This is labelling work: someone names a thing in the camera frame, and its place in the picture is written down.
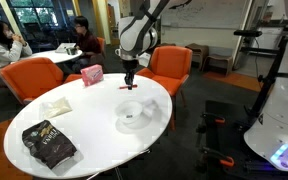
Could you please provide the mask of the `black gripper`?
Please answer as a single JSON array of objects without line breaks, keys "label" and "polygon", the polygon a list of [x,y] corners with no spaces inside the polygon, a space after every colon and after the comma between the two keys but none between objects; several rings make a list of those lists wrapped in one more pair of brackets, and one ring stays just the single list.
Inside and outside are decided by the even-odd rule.
[{"label": "black gripper", "polygon": [[123,60],[123,68],[126,70],[124,81],[126,85],[130,85],[129,90],[133,89],[134,70],[137,68],[138,64],[139,62],[137,60]]}]

